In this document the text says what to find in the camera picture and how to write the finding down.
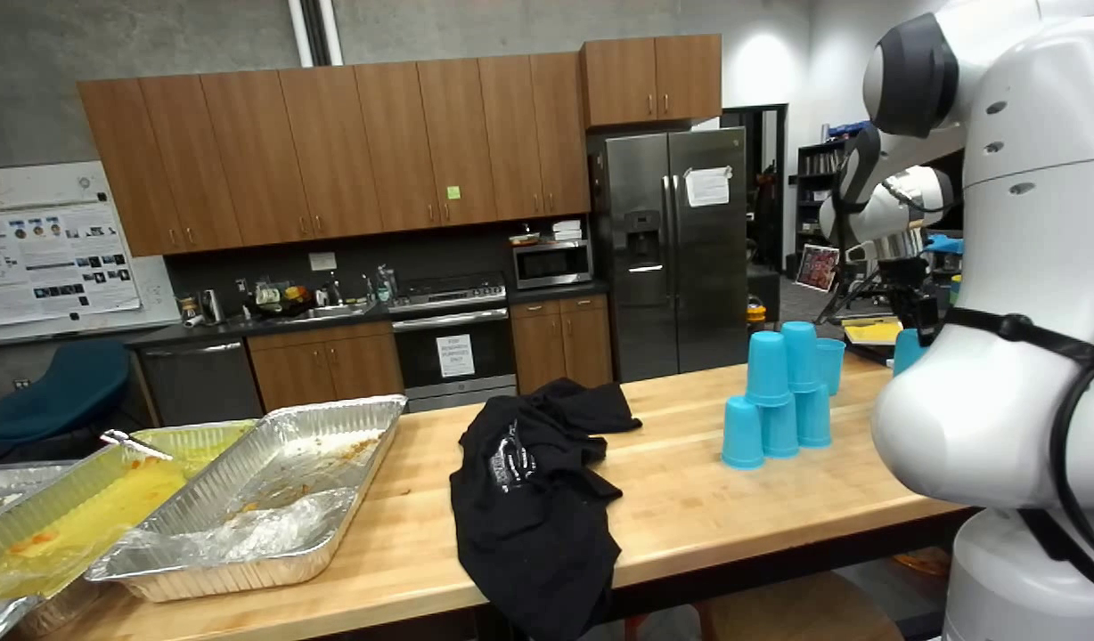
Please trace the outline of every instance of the lower cabinet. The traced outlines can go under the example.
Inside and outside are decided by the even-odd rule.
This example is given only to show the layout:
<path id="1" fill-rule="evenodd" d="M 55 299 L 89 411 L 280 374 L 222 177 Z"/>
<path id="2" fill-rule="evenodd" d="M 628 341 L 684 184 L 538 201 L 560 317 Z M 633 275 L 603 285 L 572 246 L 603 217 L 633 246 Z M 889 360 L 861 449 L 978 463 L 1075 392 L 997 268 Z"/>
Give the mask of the lower cabinet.
<path id="1" fill-rule="evenodd" d="M 606 294 L 572 294 L 513 307 L 517 392 L 555 376 L 576 385 L 612 382 Z"/>
<path id="2" fill-rule="evenodd" d="M 390 324 L 248 340 L 262 411 L 403 392 Z"/>

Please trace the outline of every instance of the yellow object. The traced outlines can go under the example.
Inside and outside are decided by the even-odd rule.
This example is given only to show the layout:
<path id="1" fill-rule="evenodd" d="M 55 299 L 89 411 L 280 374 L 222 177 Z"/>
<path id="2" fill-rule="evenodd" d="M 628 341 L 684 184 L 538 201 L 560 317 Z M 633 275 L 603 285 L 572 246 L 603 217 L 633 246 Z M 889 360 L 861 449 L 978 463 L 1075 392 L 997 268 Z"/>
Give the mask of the yellow object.
<path id="1" fill-rule="evenodd" d="M 893 347 L 902 321 L 896 317 L 851 317 L 851 321 L 842 321 L 842 331 L 851 347 Z"/>
<path id="2" fill-rule="evenodd" d="M 160 461 L 131 463 L 114 483 L 0 551 L 0 597 L 52 597 L 176 487 L 186 487 L 176 468 Z"/>

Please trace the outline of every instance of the microwave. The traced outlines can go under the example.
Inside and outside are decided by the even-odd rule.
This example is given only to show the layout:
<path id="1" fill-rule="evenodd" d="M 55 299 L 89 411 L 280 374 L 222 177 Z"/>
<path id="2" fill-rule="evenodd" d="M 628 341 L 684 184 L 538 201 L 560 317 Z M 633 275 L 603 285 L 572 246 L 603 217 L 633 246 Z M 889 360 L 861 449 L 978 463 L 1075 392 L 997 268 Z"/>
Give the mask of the microwave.
<path id="1" fill-rule="evenodd" d="M 590 281 L 587 240 L 541 240 L 513 246 L 513 289 L 549 289 Z"/>

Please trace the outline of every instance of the blue cup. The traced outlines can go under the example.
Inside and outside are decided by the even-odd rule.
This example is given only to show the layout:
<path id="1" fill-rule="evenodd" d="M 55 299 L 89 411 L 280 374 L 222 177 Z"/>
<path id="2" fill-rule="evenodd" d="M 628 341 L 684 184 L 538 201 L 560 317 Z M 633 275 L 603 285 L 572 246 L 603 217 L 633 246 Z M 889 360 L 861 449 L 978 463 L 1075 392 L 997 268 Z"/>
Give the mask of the blue cup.
<path id="1" fill-rule="evenodd" d="M 793 423 L 798 423 L 798 445 L 827 449 L 829 445 L 829 392 L 827 387 L 798 392 Z"/>
<path id="2" fill-rule="evenodd" d="M 793 397 L 783 405 L 760 405 L 763 451 L 786 461 L 798 451 Z"/>
<path id="3" fill-rule="evenodd" d="M 728 399 L 722 405 L 722 461 L 737 471 L 763 468 L 763 423 L 760 405 L 745 397 Z"/>
<path id="4" fill-rule="evenodd" d="M 786 376 L 793 392 L 814 392 L 827 385 L 827 374 L 818 367 L 814 351 L 814 324 L 808 321 L 786 321 L 783 324 L 783 341 L 786 341 Z"/>
<path id="5" fill-rule="evenodd" d="M 893 341 L 893 376 L 922 356 L 922 340 L 917 329 L 902 329 Z"/>
<path id="6" fill-rule="evenodd" d="M 748 402 L 783 405 L 786 399 L 786 341 L 779 331 L 756 331 L 748 349 Z"/>
<path id="7" fill-rule="evenodd" d="M 814 341 L 814 351 L 818 351 L 818 367 L 827 374 L 827 392 L 838 397 L 842 387 L 842 367 L 845 367 L 845 341 L 838 340 L 818 340 Z"/>

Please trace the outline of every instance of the oven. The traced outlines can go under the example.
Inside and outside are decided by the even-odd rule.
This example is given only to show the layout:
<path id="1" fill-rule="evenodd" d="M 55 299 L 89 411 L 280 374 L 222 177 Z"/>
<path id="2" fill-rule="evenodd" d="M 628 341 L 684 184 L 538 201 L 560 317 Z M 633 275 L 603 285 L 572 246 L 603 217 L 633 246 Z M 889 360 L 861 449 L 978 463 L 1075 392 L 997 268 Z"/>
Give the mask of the oven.
<path id="1" fill-rule="evenodd" d="M 477 299 L 438 299 L 433 309 L 425 309 L 399 299 L 390 312 L 406 411 L 438 411 L 484 402 L 491 397 L 517 397 L 513 329 L 504 302 L 477 307 Z"/>

